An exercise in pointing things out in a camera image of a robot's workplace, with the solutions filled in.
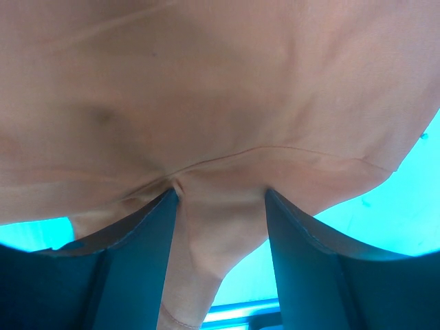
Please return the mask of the orange t shirt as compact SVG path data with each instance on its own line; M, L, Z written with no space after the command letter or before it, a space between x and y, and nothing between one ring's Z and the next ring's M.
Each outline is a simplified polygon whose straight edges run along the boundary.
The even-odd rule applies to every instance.
M168 188L159 329L267 239L385 182L439 109L438 1L2 1L1 222L82 238Z

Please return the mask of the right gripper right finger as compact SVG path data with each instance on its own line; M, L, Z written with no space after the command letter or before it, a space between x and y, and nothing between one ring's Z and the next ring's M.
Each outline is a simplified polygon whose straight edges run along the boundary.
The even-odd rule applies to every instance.
M438 252L363 243L271 189L265 210L284 328L439 328Z

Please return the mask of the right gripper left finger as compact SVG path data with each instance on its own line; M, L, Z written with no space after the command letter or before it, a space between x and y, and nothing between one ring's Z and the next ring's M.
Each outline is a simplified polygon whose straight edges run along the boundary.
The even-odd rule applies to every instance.
M1 328L156 328L177 205L167 190L57 250L2 245Z

